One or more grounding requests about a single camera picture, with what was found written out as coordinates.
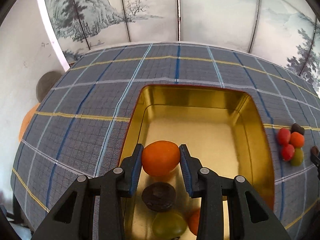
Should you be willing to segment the plaid grey tablecloth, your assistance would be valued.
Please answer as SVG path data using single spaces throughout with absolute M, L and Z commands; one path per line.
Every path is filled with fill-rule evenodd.
M 275 215 L 292 239 L 306 236 L 319 203 L 317 168 L 319 97 L 293 72 L 259 57 L 204 45 L 154 43 L 119 46 L 84 55 L 40 103 L 17 150 L 11 186 L 32 229 L 76 176 L 99 176 L 121 159 L 137 99 L 149 85 L 214 87 L 247 93 L 255 103 L 270 148 Z M 304 160 L 280 155 L 281 128 L 305 129 Z

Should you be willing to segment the landscape painted folding screen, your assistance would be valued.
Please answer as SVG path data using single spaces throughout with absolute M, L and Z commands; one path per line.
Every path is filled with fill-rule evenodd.
M 100 46 L 194 42 L 266 59 L 319 91 L 319 17 L 306 0 L 38 0 L 70 64 Z

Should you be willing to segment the dark brown fruit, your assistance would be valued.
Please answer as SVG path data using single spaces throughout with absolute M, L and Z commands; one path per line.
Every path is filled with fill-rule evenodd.
M 173 208 L 176 200 L 175 188 L 165 182 L 156 182 L 142 192 L 142 201 L 152 211 L 167 212 Z
M 319 156 L 319 149 L 316 145 L 312 146 L 312 148 L 310 149 L 310 153 L 315 155 L 315 156 Z
M 297 123 L 294 123 L 292 126 L 291 126 L 291 133 L 294 133 L 294 132 L 297 132 L 301 135 L 304 135 L 305 134 L 305 129 L 300 126 L 299 124 Z

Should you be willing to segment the orange mandarin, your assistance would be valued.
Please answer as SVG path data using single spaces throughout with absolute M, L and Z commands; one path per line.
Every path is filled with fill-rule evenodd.
M 200 221 L 200 209 L 194 210 L 188 218 L 189 230 L 197 236 Z

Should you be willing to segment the orange fruit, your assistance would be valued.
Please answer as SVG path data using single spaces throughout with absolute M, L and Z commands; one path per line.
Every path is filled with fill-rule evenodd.
M 171 173 L 180 162 L 180 150 L 170 141 L 160 140 L 144 148 L 143 170 L 152 177 L 162 177 Z
M 304 142 L 305 142 L 304 135 L 298 132 L 291 133 L 290 144 L 294 148 L 302 148 L 304 146 Z

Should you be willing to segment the orange round cushion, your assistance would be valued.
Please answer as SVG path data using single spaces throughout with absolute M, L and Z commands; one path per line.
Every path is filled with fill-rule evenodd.
M 39 107 L 40 103 L 38 102 L 33 108 L 31 108 L 25 115 L 25 117 L 23 118 L 21 127 L 20 127 L 20 132 L 18 135 L 18 142 L 21 142 L 23 135 L 33 117 L 33 115 L 35 114 L 37 108 Z

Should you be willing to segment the dark brown fruit top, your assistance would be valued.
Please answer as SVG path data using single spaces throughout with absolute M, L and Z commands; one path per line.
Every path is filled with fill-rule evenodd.
M 305 134 L 305 129 L 300 126 L 299 124 L 297 123 L 294 123 L 292 126 L 291 126 L 291 133 L 294 133 L 294 132 L 297 132 L 301 135 L 304 135 Z

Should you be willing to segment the red tomato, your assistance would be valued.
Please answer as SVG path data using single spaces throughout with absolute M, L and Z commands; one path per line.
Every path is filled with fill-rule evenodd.
M 291 138 L 291 132 L 287 128 L 281 128 L 277 134 L 277 142 L 280 146 L 286 146 L 289 144 Z
M 295 148 L 291 144 L 286 144 L 282 146 L 280 151 L 281 158 L 283 161 L 290 161 L 295 155 Z

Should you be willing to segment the gold red toffee tin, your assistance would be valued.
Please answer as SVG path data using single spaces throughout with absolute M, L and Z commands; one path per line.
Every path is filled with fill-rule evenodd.
M 260 115 L 250 95 L 214 87 L 149 85 L 132 114 L 121 157 L 136 144 L 185 144 L 191 156 L 218 175 L 245 177 L 269 207 L 274 171 Z

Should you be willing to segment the green fruit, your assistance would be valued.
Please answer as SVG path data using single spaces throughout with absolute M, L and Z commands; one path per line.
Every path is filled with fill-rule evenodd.
M 158 213 L 153 220 L 153 234 L 160 239 L 179 239 L 187 229 L 187 223 L 177 211 Z
M 304 160 L 304 153 L 301 148 L 295 148 L 294 155 L 290 160 L 292 166 L 300 166 Z

